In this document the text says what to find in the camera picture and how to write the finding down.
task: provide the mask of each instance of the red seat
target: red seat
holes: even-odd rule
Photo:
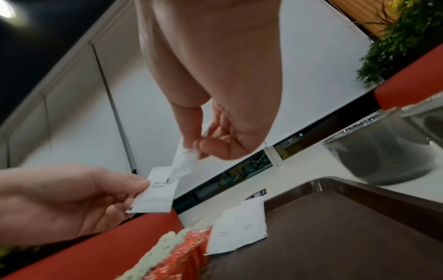
[[[375,90],[381,108],[404,107],[443,90],[443,44],[398,72]]]
[[[113,280],[137,264],[163,234],[182,229],[183,225],[174,211],[145,214],[2,280]]]

